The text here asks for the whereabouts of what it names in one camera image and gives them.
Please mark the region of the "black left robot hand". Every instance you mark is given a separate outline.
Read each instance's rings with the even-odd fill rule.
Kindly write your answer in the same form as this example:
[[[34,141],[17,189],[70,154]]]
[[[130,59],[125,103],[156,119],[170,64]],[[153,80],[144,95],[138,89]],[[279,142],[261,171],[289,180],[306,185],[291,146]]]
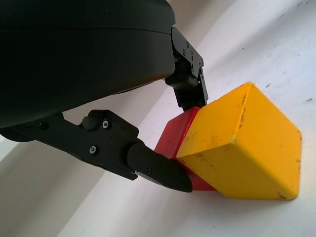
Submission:
[[[63,113],[164,79],[183,110],[206,105],[203,58],[165,0],[3,0],[0,133],[39,141],[129,180],[190,193],[185,169],[109,110],[80,124]]]

